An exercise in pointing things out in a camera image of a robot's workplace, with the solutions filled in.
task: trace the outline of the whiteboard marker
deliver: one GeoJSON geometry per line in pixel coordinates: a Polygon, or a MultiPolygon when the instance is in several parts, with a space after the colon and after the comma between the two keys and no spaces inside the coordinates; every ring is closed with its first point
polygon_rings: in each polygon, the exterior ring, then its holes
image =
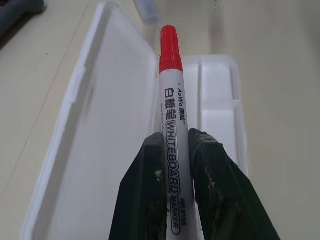
{"type": "Polygon", "coordinates": [[[189,163],[184,73],[178,35],[173,26],[161,29],[159,64],[161,131],[168,202],[167,240],[197,240],[197,217],[189,163]]]}

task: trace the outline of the plastic container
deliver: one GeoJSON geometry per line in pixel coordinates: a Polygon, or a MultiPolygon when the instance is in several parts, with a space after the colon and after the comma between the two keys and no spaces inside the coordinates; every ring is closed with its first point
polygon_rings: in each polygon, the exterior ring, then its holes
{"type": "MultiPolygon", "coordinates": [[[[237,64],[183,61],[189,128],[213,135],[247,174],[237,64]]],[[[113,2],[96,11],[21,229],[21,240],[108,239],[119,185],[161,131],[155,53],[113,2]]]]}

